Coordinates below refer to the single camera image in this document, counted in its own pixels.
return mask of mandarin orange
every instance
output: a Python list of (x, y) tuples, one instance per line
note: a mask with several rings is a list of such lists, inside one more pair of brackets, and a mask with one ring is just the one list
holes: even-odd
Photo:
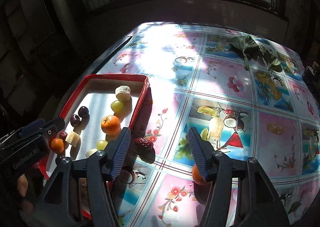
[(55, 138), (51, 142), (51, 150), (56, 154), (61, 154), (64, 151), (64, 143), (62, 139)]
[(207, 184), (209, 184), (199, 174), (199, 171), (198, 171), (198, 168), (197, 168), (196, 164), (194, 164), (193, 167), (192, 167), (192, 179), (193, 179), (193, 182), (195, 182), (196, 184), (199, 184), (199, 185), (207, 185)]
[(101, 129), (107, 135), (117, 135), (120, 128), (120, 120), (114, 115), (108, 115), (101, 121)]

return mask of red tray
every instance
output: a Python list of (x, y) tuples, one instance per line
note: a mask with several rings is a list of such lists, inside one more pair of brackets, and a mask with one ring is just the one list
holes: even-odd
[[(133, 100), (132, 101), (132, 110), (133, 111), (130, 115), (128, 115), (124, 119), (124, 122), (121, 123), (121, 127), (128, 127), (132, 131), (134, 124), (135, 124), (135, 121), (137, 119), (137, 116), (139, 114), (140, 108), (141, 108), (142, 103), (144, 101), (144, 98), (146, 96), (148, 87), (149, 87), (148, 77), (145, 75), (91, 74), (91, 75), (86, 76), (81, 81), (81, 83), (78, 85), (76, 90), (73, 92), (73, 94), (71, 95), (71, 97), (69, 98), (69, 100), (67, 101), (65, 106), (63, 107), (61, 113), (59, 114), (60, 117), (65, 119), (66, 128), (70, 129), (70, 127), (71, 127), (71, 125), (69, 123), (70, 117), (73, 114), (77, 113), (78, 108), (83, 105), (82, 101), (84, 100), (84, 98), (87, 95), (92, 94), (92, 93), (97, 93), (97, 94), (104, 94), (105, 93), (106, 95), (114, 95), (114, 97), (108, 98), (108, 99), (110, 99), (110, 101), (109, 101), (109, 103), (110, 103), (111, 101), (116, 100), (115, 89), (121, 85), (127, 85), (131, 88), (132, 100)], [(111, 112), (108, 114), (113, 114), (113, 111), (111, 110), (109, 103), (107, 105), (105, 105), (105, 107), (99, 106), (98, 111), (100, 112), (101, 109), (106, 109), (106, 110), (109, 109)], [(99, 124), (99, 127), (100, 127), (101, 119), (108, 114), (104, 114), (103, 116), (101, 115), (102, 116), (102, 117), (100, 116), (101, 118), (95, 118), (95, 114), (92, 114), (92, 111), (91, 111), (92, 109), (90, 109), (90, 107), (88, 107), (88, 108), (89, 108), (89, 114), (90, 114), (89, 121), (91, 121), (91, 120), (97, 121)], [(42, 160), (39, 162), (39, 169), (47, 180), (49, 179), (49, 176), (47, 174), (48, 160), (49, 160), (49, 163), (53, 163), (53, 165), (51, 166), (51, 170), (54, 170), (55, 157), (56, 156), (54, 155), (54, 153), (51, 152), (49, 155), (42, 158)], [(79, 156), (77, 156), (76, 159), (75, 158), (72, 158), (72, 159), (77, 160), (77, 159), (85, 158), (85, 157), (81, 157), (81, 158), (78, 158), (78, 157)]]

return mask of table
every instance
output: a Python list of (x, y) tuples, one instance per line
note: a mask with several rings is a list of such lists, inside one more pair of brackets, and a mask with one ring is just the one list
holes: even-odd
[[(283, 70), (270, 73), (259, 59), (249, 60), (246, 70), (229, 43), (245, 35), (218, 27), (145, 23), (84, 73), (144, 74), (150, 81), (132, 135), (153, 141), (154, 153), (129, 149), (112, 192), (121, 226), (198, 225), (209, 187), (192, 182), (189, 127), (220, 132), (209, 141), (231, 158), (257, 158), (290, 223), (312, 203), (319, 190), (320, 120), (319, 106), (301, 77), (302, 62), (294, 51), (252, 36)], [(227, 226), (233, 223), (236, 200), (233, 179)]]

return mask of flower print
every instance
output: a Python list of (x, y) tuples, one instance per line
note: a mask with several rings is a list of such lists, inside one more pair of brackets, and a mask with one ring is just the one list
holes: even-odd
[(299, 90), (299, 88), (298, 88), (295, 84), (293, 84), (292, 87), (293, 87), (293, 89), (294, 89), (295, 91), (298, 91), (298, 90)]
[(172, 193), (173, 195), (178, 195), (179, 192), (180, 192), (180, 188), (179, 188), (179, 187), (174, 187), (174, 188), (172, 188), (172, 190), (171, 190), (171, 193)]
[(193, 195), (192, 200), (197, 201), (197, 199), (194, 197), (194, 192), (191, 190), (185, 190), (185, 186), (182, 188), (180, 187), (174, 187), (172, 188), (171, 192), (168, 193), (168, 198), (166, 198), (166, 202), (162, 204), (161, 206), (158, 206), (159, 210), (162, 210), (162, 213), (158, 215), (158, 217), (161, 219), (161, 222), (166, 226), (166, 227), (171, 227), (171, 223), (168, 223), (169, 221), (164, 221), (164, 215), (167, 211), (173, 210), (174, 212), (178, 212), (178, 207), (174, 205), (175, 202), (182, 201), (181, 196), (186, 196), (189, 194), (189, 197)]
[(308, 111), (313, 115), (314, 111), (313, 111), (313, 107), (311, 106), (311, 104), (309, 102), (307, 102), (308, 105)]
[(149, 140), (151, 140), (152, 142), (155, 142), (157, 140), (156, 136), (150, 136)]
[(122, 74), (130, 72), (133, 69), (133, 66), (134, 66), (134, 63), (133, 64), (127, 63), (120, 69), (120, 72), (122, 72)]
[(125, 67), (123, 67), (123, 68), (120, 69), (120, 72), (122, 72), (122, 74), (125, 74), (126, 71), (127, 71), (127, 69), (126, 69)]
[(175, 197), (175, 195), (172, 193), (172, 192), (169, 192), (168, 193), (168, 198), (169, 199), (173, 199)]
[(119, 60), (122, 60), (122, 58), (125, 57), (125, 56), (128, 56), (128, 57), (136, 57), (136, 56), (138, 56), (138, 54), (137, 54), (137, 53), (122, 53), (122, 54), (113, 62), (113, 64), (114, 64), (115, 66), (117, 66), (116, 63), (117, 63)]
[(185, 191), (185, 190), (181, 191), (181, 196), (186, 196), (187, 194), (188, 194), (187, 191)]

